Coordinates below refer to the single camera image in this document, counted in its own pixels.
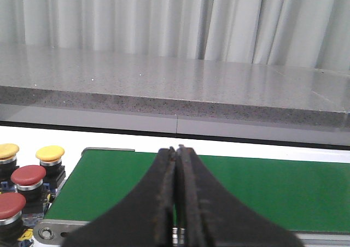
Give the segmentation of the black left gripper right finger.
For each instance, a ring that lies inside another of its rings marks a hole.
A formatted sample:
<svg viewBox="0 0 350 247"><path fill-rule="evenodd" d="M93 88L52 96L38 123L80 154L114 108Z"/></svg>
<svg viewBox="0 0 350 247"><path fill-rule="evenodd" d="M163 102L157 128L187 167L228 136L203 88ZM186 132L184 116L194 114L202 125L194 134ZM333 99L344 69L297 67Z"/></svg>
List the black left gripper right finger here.
<svg viewBox="0 0 350 247"><path fill-rule="evenodd" d="M302 246L231 194L192 148L177 150L177 221L185 246Z"/></svg>

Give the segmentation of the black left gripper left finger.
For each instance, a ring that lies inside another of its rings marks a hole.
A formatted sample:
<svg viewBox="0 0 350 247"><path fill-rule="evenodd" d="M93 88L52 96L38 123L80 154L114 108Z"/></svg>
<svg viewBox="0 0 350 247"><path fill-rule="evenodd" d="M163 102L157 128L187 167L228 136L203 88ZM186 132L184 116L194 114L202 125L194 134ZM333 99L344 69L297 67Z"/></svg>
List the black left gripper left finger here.
<svg viewBox="0 0 350 247"><path fill-rule="evenodd" d="M63 246L172 246L174 148L160 149L145 176L117 205L70 233Z"/></svg>

